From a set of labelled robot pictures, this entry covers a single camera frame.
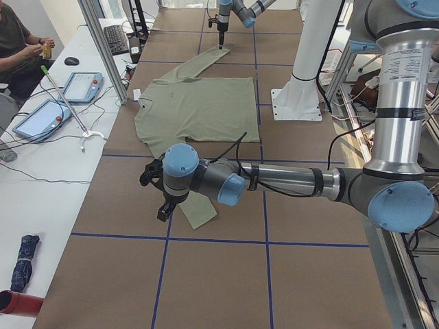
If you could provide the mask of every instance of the folded umbrella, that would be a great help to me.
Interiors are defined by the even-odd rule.
[[[35,254],[36,244],[39,242],[38,235],[25,235],[21,238],[19,257],[17,259],[14,273],[12,274],[11,290],[22,293],[32,275],[31,260]]]

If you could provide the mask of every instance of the bottle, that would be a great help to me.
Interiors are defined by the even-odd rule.
[[[18,158],[17,153],[8,147],[8,144],[0,139],[0,160],[12,162]]]
[[[52,58],[52,48],[47,42],[43,45],[43,58],[45,60],[50,60]]]

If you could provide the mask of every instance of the blue framed device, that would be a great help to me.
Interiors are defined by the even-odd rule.
[[[59,129],[70,115],[69,108],[63,103],[48,99],[12,128],[12,131],[31,141],[43,141]]]
[[[64,85],[62,93],[69,103],[91,103],[98,94],[103,79],[100,72],[73,72]]]

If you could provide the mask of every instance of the gray chair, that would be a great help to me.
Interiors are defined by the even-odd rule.
[[[11,123],[12,117],[16,115],[20,107],[16,100],[12,98],[8,93],[8,85],[0,84],[0,127],[6,129]]]

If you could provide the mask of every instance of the yellow bottle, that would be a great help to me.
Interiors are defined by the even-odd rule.
[[[52,48],[47,42],[43,45],[43,58],[45,60],[50,60],[52,58]]]

